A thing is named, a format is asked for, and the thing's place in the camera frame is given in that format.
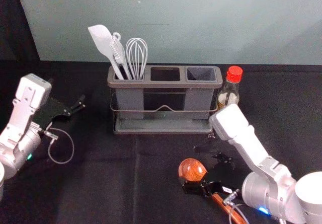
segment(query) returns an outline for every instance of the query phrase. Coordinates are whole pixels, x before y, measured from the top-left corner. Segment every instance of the blue led light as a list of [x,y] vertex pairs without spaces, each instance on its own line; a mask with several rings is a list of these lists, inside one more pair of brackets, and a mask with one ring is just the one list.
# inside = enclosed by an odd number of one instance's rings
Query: blue led light
[[270,215],[270,213],[268,212],[268,210],[266,210],[263,207],[258,208],[259,211],[261,211],[262,213],[266,214],[266,215]]

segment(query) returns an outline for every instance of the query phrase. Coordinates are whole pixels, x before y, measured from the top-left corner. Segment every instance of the orange handle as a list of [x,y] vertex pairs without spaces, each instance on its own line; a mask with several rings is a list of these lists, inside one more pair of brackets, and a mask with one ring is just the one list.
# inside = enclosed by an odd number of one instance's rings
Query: orange handle
[[[221,209],[223,209],[227,214],[229,214],[231,207],[229,205],[224,205],[222,203],[223,199],[217,194],[214,193],[211,198],[213,199],[214,202],[216,202]],[[244,218],[242,218],[237,211],[233,211],[231,213],[231,219],[236,223],[236,224],[247,224]]]

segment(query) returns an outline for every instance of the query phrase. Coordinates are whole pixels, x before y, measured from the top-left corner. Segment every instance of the black table surface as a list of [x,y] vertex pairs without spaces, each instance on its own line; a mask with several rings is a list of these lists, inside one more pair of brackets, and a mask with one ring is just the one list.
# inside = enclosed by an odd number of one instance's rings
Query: black table surface
[[[185,195],[178,166],[185,158],[211,167],[208,154],[193,146],[204,135],[114,135],[107,87],[108,64],[86,62],[0,62],[0,129],[9,120],[20,77],[54,78],[51,95],[73,104],[86,95],[87,107],[67,123],[75,155],[66,165],[47,156],[44,141],[33,158],[5,181],[1,223],[228,223],[210,199]],[[227,65],[219,66],[223,73]],[[322,169],[322,70],[320,66],[245,65],[239,106],[268,153],[295,179]],[[247,166],[227,142],[214,145]],[[242,207],[250,223],[276,223]]]

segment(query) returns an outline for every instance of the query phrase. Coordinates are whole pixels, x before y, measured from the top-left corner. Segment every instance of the light blue wall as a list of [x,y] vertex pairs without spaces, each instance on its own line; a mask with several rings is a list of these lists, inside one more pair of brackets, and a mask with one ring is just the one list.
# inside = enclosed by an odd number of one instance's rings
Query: light blue wall
[[21,0],[42,60],[107,61],[88,26],[148,43],[148,62],[322,64],[322,0]]

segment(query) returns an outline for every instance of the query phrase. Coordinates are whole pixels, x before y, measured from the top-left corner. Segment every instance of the white spatula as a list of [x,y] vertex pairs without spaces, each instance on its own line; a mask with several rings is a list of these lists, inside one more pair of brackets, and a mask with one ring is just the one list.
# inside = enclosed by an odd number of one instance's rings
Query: white spatula
[[101,54],[105,55],[110,60],[117,78],[120,80],[124,80],[120,68],[118,67],[114,59],[113,50],[110,47],[110,42],[112,40],[112,35],[110,31],[104,25],[94,25],[88,27],[88,30],[94,40],[97,49],[100,51]]

